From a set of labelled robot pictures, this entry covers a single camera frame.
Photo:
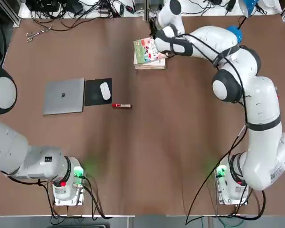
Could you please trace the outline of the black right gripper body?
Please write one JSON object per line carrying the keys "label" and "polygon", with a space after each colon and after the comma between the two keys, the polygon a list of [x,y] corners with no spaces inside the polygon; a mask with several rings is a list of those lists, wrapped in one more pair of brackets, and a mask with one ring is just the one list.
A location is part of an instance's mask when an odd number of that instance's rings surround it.
{"label": "black right gripper body", "polygon": [[158,31],[157,18],[149,18],[149,28],[151,33],[156,33]]}

